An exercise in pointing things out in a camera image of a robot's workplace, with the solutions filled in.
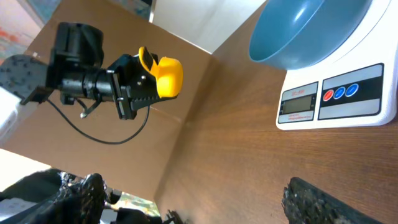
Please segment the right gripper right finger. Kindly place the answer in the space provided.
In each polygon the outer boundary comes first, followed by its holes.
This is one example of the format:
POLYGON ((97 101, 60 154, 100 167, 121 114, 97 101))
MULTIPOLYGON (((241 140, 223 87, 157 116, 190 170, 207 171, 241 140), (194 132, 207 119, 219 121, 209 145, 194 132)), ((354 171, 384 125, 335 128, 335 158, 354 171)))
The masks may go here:
POLYGON ((282 208, 290 224, 381 224, 299 177, 284 188, 282 208))

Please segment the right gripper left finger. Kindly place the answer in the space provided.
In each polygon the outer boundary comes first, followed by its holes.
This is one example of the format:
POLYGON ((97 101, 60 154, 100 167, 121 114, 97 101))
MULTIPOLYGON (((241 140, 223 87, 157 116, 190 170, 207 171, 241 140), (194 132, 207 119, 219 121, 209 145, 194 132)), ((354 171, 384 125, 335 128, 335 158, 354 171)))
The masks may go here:
POLYGON ((99 223, 106 200, 100 174, 78 177, 48 169, 25 176, 1 192, 1 200, 34 202, 1 223, 99 223))

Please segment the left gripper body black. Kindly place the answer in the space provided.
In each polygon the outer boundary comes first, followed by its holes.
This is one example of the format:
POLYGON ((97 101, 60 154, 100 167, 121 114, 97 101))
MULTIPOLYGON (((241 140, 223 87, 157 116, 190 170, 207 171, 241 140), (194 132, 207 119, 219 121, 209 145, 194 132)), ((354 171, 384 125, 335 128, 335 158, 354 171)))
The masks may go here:
POLYGON ((113 100, 120 119, 134 119, 137 112, 131 108, 131 97, 128 89, 131 87, 131 79, 136 72, 138 55, 123 54, 108 68, 111 79, 113 100))

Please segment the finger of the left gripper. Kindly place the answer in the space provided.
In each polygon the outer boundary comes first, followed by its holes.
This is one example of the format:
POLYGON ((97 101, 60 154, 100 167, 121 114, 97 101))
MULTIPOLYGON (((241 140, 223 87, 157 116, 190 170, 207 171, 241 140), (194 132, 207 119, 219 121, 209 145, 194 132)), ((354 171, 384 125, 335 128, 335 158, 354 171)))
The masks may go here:
POLYGON ((159 58, 157 54, 139 51, 135 57, 138 59, 140 66, 148 73, 151 79, 157 81, 159 75, 159 58))
POLYGON ((160 97, 159 95, 135 97, 130 100, 130 107, 133 111, 137 111, 141 108, 145 108, 146 106, 150 106, 162 101, 174 100, 176 98, 177 96, 160 97))

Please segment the yellow measuring scoop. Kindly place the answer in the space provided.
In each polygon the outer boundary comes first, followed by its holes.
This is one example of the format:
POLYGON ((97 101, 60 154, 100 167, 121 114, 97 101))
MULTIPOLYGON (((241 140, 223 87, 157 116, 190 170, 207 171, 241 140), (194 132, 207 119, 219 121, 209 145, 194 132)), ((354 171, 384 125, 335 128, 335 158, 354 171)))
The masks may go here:
MULTIPOLYGON (((139 51, 149 52, 146 47, 140 47, 139 51)), ((183 67, 179 60, 162 57, 159 60, 159 75, 156 82, 157 94, 160 97, 177 96, 182 89, 183 67)))

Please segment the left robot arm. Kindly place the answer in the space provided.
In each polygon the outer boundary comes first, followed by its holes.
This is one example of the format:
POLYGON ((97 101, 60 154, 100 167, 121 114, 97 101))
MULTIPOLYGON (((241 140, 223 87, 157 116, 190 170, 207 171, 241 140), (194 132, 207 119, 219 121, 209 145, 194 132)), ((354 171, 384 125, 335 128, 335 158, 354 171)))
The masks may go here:
POLYGON ((102 102, 113 102, 120 119, 134 119, 137 111, 154 103, 175 99, 182 89, 179 60, 159 58, 146 47, 136 55, 123 54, 103 68, 103 33, 88 24, 61 22, 48 64, 28 55, 13 55, 1 65, 1 87, 20 99, 21 105, 43 103, 53 91, 64 105, 81 98, 82 118, 102 102))

